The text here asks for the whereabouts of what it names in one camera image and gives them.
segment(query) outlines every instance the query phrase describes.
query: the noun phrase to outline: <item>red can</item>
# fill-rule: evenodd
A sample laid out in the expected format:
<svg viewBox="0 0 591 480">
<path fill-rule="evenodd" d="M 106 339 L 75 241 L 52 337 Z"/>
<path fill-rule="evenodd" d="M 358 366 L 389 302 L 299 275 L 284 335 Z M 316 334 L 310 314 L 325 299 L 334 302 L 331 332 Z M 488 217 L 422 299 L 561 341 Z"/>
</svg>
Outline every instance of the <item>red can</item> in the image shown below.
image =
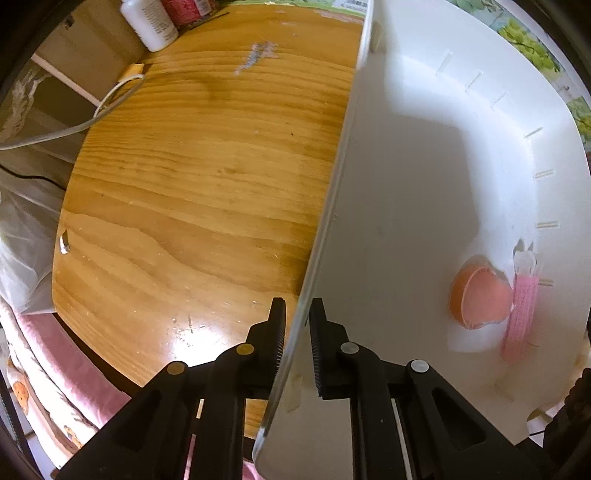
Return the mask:
<svg viewBox="0 0 591 480">
<path fill-rule="evenodd" d="M 177 27 L 190 26 L 213 12 L 208 0 L 161 0 Z"/>
</svg>

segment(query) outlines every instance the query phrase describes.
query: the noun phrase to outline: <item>plastic bag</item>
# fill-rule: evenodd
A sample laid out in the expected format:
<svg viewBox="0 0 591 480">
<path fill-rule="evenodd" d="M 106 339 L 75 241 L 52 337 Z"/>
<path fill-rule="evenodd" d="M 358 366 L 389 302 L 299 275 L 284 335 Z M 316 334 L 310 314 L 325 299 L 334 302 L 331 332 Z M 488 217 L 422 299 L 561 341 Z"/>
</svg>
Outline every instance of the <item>plastic bag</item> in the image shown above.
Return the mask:
<svg viewBox="0 0 591 480">
<path fill-rule="evenodd" d="M 0 296 L 16 312 L 53 309 L 51 288 L 34 293 L 51 280 L 56 230 L 47 209 L 0 186 Z"/>
</svg>

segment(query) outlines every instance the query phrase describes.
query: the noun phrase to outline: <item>white bottle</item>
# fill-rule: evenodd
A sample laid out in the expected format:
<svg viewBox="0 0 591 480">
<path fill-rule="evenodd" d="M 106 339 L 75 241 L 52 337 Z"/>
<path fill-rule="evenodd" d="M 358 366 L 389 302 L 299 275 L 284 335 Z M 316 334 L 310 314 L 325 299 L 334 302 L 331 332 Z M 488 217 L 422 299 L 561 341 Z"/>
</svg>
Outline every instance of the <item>white bottle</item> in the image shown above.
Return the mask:
<svg viewBox="0 0 591 480">
<path fill-rule="evenodd" d="M 160 0 L 122 0 L 121 14 L 149 51 L 162 50 L 178 37 Z"/>
</svg>

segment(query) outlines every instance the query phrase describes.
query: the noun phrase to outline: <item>orange plastic cup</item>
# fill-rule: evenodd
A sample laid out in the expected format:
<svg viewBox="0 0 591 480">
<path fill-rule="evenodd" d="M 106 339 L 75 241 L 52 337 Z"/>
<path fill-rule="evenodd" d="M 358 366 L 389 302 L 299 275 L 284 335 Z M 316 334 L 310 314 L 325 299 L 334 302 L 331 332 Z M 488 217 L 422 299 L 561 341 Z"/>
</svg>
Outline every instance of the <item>orange plastic cup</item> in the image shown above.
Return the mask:
<svg viewBox="0 0 591 480">
<path fill-rule="evenodd" d="M 462 268 L 452 284 L 449 310 L 469 330 L 505 320 L 513 305 L 513 290 L 488 266 Z"/>
</svg>

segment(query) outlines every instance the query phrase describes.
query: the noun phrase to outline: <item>wood grain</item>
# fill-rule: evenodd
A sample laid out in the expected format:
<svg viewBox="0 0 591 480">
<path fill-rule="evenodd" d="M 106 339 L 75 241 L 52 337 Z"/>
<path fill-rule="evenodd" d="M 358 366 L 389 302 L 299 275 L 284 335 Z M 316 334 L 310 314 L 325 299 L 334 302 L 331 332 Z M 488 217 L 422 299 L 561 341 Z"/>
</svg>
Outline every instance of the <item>wood grain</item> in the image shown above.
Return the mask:
<svg viewBox="0 0 591 480">
<path fill-rule="evenodd" d="M 307 8 L 229 15 L 150 55 L 143 87 L 93 127 L 54 257 L 64 321 L 144 385 L 214 360 L 300 292 L 349 96 L 361 26 Z M 274 56 L 235 73 L 254 43 Z M 264 402 L 249 402 L 256 434 Z"/>
</svg>

